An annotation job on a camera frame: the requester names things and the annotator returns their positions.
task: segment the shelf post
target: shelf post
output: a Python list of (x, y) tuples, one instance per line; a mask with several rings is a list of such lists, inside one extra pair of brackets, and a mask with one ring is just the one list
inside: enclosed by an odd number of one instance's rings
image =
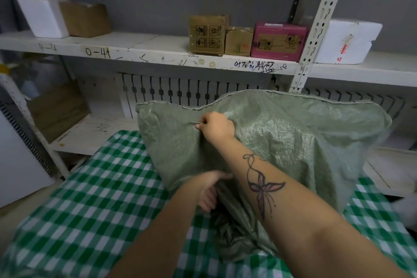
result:
[[(289, 92), (301, 92), (304, 88), (310, 70), (312, 69), (314, 59), (320, 48), (321, 41), (326, 34), (337, 1), (338, 0), (321, 0), (301, 54), (300, 67), (295, 71)], [(296, 19), (298, 21), (301, 20), (299, 12), (296, 13)]]
[(58, 167), (60, 173), (65, 177), (68, 178), (70, 176), (70, 172), (66, 167), (64, 161), (61, 159), (59, 154), (55, 152), (46, 141), (43, 134), (40, 130), (36, 127), (35, 122), (30, 114), (28, 106), (26, 104), (26, 100), (22, 92), (19, 90), (18, 86), (16, 85), (13, 78), (8, 74), (8, 68), (6, 65), (0, 63), (0, 84), (3, 88), (8, 92), (16, 106), (19, 108), (22, 115), (28, 121), (30, 128), (33, 130), (36, 137), (39, 139), (39, 142), (42, 143), (43, 147), (46, 149), (48, 154), (51, 156), (53, 162)]

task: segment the tattoo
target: tattoo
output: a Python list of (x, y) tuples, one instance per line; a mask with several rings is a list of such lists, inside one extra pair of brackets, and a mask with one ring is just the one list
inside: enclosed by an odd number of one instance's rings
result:
[[(269, 204), (269, 210), (271, 213), (271, 217), (272, 217), (272, 205), (271, 205), (271, 201), (272, 203), (274, 203), (274, 207), (276, 207), (275, 202), (274, 202), (274, 198), (269, 194), (269, 192), (276, 192), (281, 190), (282, 188), (284, 188), (285, 186), (285, 182), (269, 182), (269, 183), (265, 183), (265, 175), (259, 171), (256, 170), (255, 168), (253, 168), (253, 163), (255, 162), (255, 155), (254, 154), (245, 154), (243, 155), (243, 159), (247, 159), (248, 160), (248, 172), (246, 174), (246, 178), (248, 181), (248, 185), (249, 188), (253, 191), (256, 192), (258, 194), (258, 196), (256, 197), (256, 200), (258, 201), (258, 207), (259, 207), (259, 212), (261, 213), (261, 217), (263, 219), (263, 221), (265, 221), (265, 198), (268, 201)], [(249, 172), (253, 170), (258, 174), (258, 183), (255, 182), (251, 182), (249, 180)]]

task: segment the white box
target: white box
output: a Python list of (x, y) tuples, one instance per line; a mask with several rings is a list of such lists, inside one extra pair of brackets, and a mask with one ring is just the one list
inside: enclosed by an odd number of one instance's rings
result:
[(381, 29), (382, 24), (375, 22), (330, 20), (314, 62), (361, 64)]
[(66, 0), (18, 0), (33, 34), (38, 38), (65, 38), (67, 26), (59, 8)]

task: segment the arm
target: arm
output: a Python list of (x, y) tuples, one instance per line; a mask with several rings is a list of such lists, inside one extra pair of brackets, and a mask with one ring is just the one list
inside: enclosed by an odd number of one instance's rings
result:
[(235, 139), (224, 114), (200, 122), (294, 276), (407, 277), (325, 201)]
[(108, 277), (172, 277), (197, 205), (216, 207), (214, 184), (232, 175), (206, 172), (183, 184), (151, 225), (135, 239)]

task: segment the person's left hand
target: person's left hand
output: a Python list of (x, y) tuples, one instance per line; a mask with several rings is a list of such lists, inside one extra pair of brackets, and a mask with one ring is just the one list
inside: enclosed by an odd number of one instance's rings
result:
[(217, 192), (214, 185), (219, 180), (232, 179), (232, 174), (221, 172), (220, 170), (212, 170), (203, 174), (194, 176), (183, 186), (191, 187), (197, 191), (197, 204), (204, 212), (210, 212), (216, 208)]

